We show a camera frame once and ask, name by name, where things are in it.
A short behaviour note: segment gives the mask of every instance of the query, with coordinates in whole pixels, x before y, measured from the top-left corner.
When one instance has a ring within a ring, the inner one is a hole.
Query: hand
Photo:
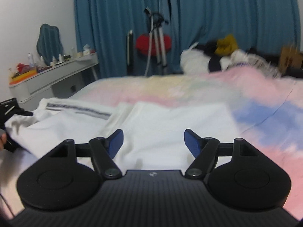
[[[0,137],[0,150],[3,149],[4,144],[6,144],[6,134],[2,134]]]

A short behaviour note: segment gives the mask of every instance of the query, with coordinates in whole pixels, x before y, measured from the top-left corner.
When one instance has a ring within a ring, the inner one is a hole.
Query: blue curtain
[[[279,54],[283,45],[300,48],[297,0],[171,0],[173,45],[180,55],[192,43],[205,44],[232,33],[241,49]]]
[[[126,75],[126,35],[133,30],[135,42],[141,34],[148,33],[143,11],[146,6],[161,11],[159,2],[161,9],[168,11],[167,0],[75,0],[78,51],[86,44],[96,49],[102,78]],[[135,75],[144,74],[146,61],[146,56],[134,50]],[[156,72],[153,67],[150,74]]]

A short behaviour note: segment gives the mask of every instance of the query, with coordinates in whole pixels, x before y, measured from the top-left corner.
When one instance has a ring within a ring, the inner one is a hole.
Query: bedspread
[[[269,79],[250,67],[200,76],[99,80],[73,99],[117,106],[154,102],[168,107],[225,102],[241,136],[281,166],[292,181],[284,205],[303,217],[303,81]]]

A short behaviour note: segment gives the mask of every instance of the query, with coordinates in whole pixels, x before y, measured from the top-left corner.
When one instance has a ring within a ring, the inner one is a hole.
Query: black device
[[[13,227],[245,226],[293,227],[282,206],[291,189],[287,173],[242,138],[233,144],[200,138],[184,141],[195,157],[179,170],[128,170],[113,158],[123,144],[117,130],[87,144],[65,140],[17,181],[25,206]],[[219,156],[231,162],[215,168]],[[77,163],[90,157],[94,171]]]
[[[5,122],[8,121],[13,115],[21,116],[33,116],[32,112],[25,111],[23,108],[20,108],[16,98],[0,102],[0,129],[6,132]],[[19,144],[16,143],[8,133],[7,143],[4,145],[4,148],[8,151],[14,152],[16,148],[19,147]]]

